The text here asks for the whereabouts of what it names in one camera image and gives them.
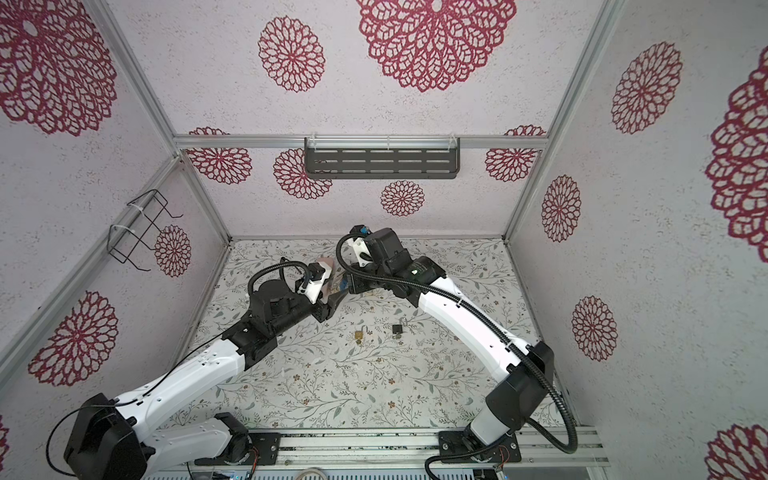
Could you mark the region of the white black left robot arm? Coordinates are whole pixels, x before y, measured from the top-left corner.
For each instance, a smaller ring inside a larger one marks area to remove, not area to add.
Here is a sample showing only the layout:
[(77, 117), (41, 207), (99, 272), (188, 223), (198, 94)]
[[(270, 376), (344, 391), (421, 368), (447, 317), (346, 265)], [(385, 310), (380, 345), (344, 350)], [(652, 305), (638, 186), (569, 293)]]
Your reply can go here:
[(232, 413), (197, 424), (164, 428), (166, 420), (205, 391), (255, 366), (278, 344), (279, 335), (306, 318), (324, 322), (346, 297), (328, 298), (317, 284), (298, 293), (280, 279), (251, 292), (240, 320), (201, 352), (148, 384), (114, 399), (97, 394), (77, 412), (63, 458), (78, 479), (141, 479), (182, 463), (211, 460), (241, 464), (253, 444)]

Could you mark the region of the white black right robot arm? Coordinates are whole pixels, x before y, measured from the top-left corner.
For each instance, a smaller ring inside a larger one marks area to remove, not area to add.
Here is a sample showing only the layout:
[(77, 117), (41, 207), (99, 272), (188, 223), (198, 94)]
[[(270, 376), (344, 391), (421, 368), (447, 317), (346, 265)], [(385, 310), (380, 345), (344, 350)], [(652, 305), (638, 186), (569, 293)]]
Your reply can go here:
[(483, 364), (494, 389), (465, 429), (471, 450), (488, 446), (524, 424), (549, 397), (562, 404), (553, 385), (553, 352), (508, 331), (475, 305), (431, 258), (414, 258), (390, 228), (372, 232), (357, 226), (335, 247), (349, 290), (385, 289), (431, 316)]

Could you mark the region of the pink rectangular case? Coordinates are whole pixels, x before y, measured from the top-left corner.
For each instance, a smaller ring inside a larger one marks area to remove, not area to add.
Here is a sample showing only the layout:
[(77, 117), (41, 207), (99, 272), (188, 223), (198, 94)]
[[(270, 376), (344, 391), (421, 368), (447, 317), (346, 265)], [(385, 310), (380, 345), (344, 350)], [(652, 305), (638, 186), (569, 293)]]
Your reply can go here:
[(321, 257), (317, 260), (317, 263), (324, 269), (323, 285), (321, 287), (322, 296), (328, 298), (333, 285), (335, 261), (330, 257)]

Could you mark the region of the dark grey wall shelf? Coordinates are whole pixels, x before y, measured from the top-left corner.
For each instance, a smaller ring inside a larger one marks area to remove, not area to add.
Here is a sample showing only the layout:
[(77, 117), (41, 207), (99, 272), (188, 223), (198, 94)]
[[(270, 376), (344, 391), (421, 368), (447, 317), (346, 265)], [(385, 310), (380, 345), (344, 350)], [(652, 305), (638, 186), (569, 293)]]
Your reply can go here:
[(313, 180), (447, 180), (460, 171), (460, 148), (456, 137), (307, 137), (304, 168)]

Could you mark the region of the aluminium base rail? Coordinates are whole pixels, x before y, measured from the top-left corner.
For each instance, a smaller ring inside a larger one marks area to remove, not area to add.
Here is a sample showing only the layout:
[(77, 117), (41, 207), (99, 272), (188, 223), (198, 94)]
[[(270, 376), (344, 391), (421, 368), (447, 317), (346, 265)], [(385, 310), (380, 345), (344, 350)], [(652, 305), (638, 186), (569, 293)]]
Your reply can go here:
[(610, 461), (597, 431), (582, 427), (565, 454), (525, 427), (501, 445), (470, 456), (459, 429), (256, 430), (257, 455), (237, 466), (199, 460), (169, 467), (158, 479), (519, 479), (573, 471), (603, 479)]

